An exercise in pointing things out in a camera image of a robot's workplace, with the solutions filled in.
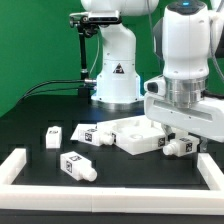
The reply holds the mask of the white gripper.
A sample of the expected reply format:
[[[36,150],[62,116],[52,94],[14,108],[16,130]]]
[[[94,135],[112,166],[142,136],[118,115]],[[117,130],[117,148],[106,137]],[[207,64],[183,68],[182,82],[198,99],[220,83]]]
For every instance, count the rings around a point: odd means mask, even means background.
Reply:
[[[144,113],[148,119],[163,124],[168,140],[176,137],[172,126],[201,136],[200,153],[208,151],[209,139],[224,142],[224,100],[205,97],[191,106],[172,105],[165,98],[163,76],[146,81],[144,89]]]

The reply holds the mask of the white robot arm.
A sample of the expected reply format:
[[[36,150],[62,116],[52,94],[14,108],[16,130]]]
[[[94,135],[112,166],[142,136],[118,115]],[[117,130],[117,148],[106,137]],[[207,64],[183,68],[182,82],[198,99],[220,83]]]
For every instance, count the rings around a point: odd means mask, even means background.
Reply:
[[[221,14],[199,0],[177,0],[165,8],[152,34],[154,54],[164,61],[163,73],[145,83],[135,70],[136,37],[118,22],[120,16],[153,12],[159,0],[81,0],[87,20],[100,27],[103,65],[92,100],[103,106],[144,103],[144,114],[100,123],[114,143],[136,155],[185,139],[224,142],[224,100],[205,94],[212,56],[220,38],[210,22]]]

